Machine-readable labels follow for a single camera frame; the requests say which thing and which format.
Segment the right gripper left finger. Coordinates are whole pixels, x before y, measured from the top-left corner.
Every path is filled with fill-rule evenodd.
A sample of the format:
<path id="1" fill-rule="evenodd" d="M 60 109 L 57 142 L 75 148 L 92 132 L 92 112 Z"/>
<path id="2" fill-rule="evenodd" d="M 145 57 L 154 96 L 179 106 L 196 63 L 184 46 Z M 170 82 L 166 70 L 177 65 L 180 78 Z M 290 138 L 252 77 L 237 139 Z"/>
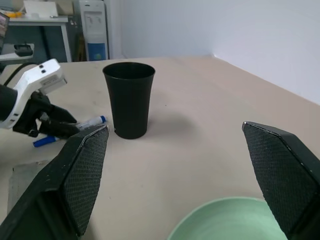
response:
<path id="1" fill-rule="evenodd" d="M 2 240 L 79 240 L 100 189 L 109 129 L 89 127 L 64 144 L 0 225 Z"/>

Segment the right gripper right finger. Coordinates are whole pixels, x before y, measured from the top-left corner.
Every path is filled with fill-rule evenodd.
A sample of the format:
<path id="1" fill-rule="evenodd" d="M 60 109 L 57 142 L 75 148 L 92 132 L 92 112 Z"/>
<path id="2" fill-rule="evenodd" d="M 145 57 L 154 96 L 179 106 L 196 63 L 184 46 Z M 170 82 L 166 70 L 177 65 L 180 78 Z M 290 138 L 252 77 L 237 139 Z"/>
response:
<path id="1" fill-rule="evenodd" d="M 293 133 L 245 121 L 242 131 L 263 197 L 289 240 L 320 238 L 320 161 Z"/>

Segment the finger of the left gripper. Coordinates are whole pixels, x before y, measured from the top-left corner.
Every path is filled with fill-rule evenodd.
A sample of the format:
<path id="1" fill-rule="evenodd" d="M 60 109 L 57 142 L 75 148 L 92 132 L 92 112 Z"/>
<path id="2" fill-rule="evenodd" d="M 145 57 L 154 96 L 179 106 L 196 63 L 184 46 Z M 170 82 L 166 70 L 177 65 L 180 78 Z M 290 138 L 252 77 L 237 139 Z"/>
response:
<path id="1" fill-rule="evenodd" d="M 58 139 L 69 139 L 73 135 L 79 133 L 80 130 L 73 123 L 47 119 L 41 122 L 39 132 Z"/>
<path id="2" fill-rule="evenodd" d="M 63 123 L 70 123 L 70 124 L 75 124 L 77 120 L 72 116 L 72 114 L 59 106 L 50 105 L 50 110 L 47 113 L 50 119 L 53 119 L 58 122 L 63 122 Z"/>

